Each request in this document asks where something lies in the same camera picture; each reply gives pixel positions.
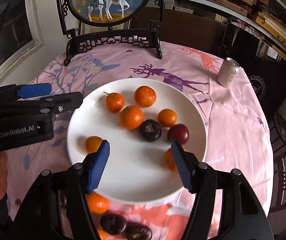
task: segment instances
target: beverage can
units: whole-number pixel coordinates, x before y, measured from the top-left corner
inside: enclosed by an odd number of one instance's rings
[[[224,60],[218,75],[216,76],[216,80],[226,88],[229,88],[232,86],[233,81],[237,74],[239,73],[240,65],[231,58],[226,58]]]

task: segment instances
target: deer embroidery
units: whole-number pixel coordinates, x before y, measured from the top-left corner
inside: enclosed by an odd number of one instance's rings
[[[91,12],[93,11],[93,9],[96,9],[99,5],[98,4],[95,4],[95,3],[91,3],[89,6],[88,6],[88,9],[89,9],[89,20],[90,22],[92,22],[92,17],[91,17]]]
[[[199,51],[197,49],[190,49],[190,48],[179,48],[179,49],[182,52],[186,52],[186,53],[182,53],[182,54],[191,55],[192,53],[194,53],[194,54],[200,55],[201,61],[202,61],[202,64],[204,67],[207,67],[209,69],[214,70],[215,73],[219,72],[219,68],[213,65],[213,61],[219,63],[218,60],[222,61],[222,59],[215,57],[215,56],[211,57],[209,54],[202,52],[202,51]]]
[[[102,15],[102,10],[103,10],[103,7],[104,7],[104,2],[103,0],[99,0],[99,10],[100,10],[100,20],[103,21],[103,15]]]
[[[118,9],[118,11],[122,11],[122,19],[124,19],[124,11],[130,7],[130,5],[127,3],[126,0],[105,0],[105,2],[106,2],[105,12],[106,12],[108,21],[113,20],[113,17],[111,16],[110,10],[109,10],[112,4],[121,6],[121,9]]]
[[[194,81],[188,81],[188,80],[184,80],[181,79],[178,76],[172,75],[170,73],[166,73],[164,72],[165,69],[164,68],[153,68],[152,64],[151,65],[147,65],[145,64],[144,66],[139,66],[143,69],[140,68],[131,68],[133,69],[133,72],[136,74],[146,74],[146,76],[144,78],[149,77],[150,75],[158,75],[163,77],[163,82],[166,84],[171,85],[172,87],[175,87],[176,89],[183,91],[183,86],[191,88],[193,90],[196,90],[198,92],[201,92],[202,94],[205,95],[204,92],[194,88],[191,86],[191,84],[200,84],[200,85],[208,85],[209,83],[200,83],[200,82],[194,82]]]

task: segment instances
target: purple deer pattern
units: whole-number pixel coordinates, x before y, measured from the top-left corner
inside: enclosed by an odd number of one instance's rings
[[[192,87],[191,84],[198,84],[198,85],[208,85],[209,83],[201,83],[201,82],[194,82],[194,81],[188,81],[184,80],[178,76],[175,76],[170,73],[166,73],[164,68],[153,68],[153,65],[145,64],[144,66],[139,66],[140,68],[131,68],[133,69],[133,72],[136,74],[146,74],[144,78],[148,78],[150,75],[158,75],[163,77],[163,82],[166,84],[171,85],[172,87],[175,87],[176,89],[183,91],[183,86],[191,88],[195,91],[201,92],[202,94],[205,94],[203,91],[200,91],[196,89],[195,87]]]

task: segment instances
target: pink tablecloth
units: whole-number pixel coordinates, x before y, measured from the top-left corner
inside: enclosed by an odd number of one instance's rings
[[[145,77],[159,80],[183,91],[197,105],[208,131],[206,162],[216,170],[230,172],[239,168],[260,200],[266,214],[272,196],[273,154],[269,129],[263,111],[244,70],[233,86],[226,89],[216,80],[223,60],[195,49],[162,42],[163,59],[153,49],[128,44],[104,45],[76,55],[64,67],[59,56],[32,83],[52,84],[52,94],[81,91],[88,95],[108,82]],[[71,114],[62,114],[55,122],[51,141],[21,147],[8,154],[8,206],[14,219],[28,189],[44,169],[63,171],[71,163],[66,136]],[[221,192],[216,198],[209,237],[217,233]],[[153,239],[180,239],[186,226],[194,196],[183,190],[171,199],[147,205],[110,204],[110,211],[144,223],[153,231]],[[71,236],[63,215],[65,231]]]

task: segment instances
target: mandarin orange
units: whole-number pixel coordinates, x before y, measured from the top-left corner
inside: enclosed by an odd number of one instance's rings
[[[103,229],[101,228],[96,228],[96,231],[98,232],[101,240],[106,240],[107,236],[108,236],[108,233],[105,232]]]
[[[150,87],[141,86],[134,92],[134,100],[141,107],[150,107],[156,101],[156,93]]]
[[[117,113],[124,106],[124,97],[119,93],[106,93],[105,104],[109,111],[112,113]]]
[[[89,210],[95,214],[103,214],[108,210],[110,201],[100,196],[99,194],[93,192],[91,194],[86,194],[86,202],[89,207]]]
[[[163,165],[165,168],[168,168],[171,171],[178,171],[178,169],[176,168],[173,156],[172,156],[172,150],[171,148],[168,149],[163,157]]]
[[[137,106],[127,106],[120,112],[120,124],[128,130],[138,128],[143,122],[143,112]]]
[[[85,140],[85,149],[88,154],[97,152],[103,139],[98,136],[90,136]]]
[[[175,125],[178,119],[177,114],[171,109],[163,109],[159,112],[157,120],[161,126],[172,127]]]

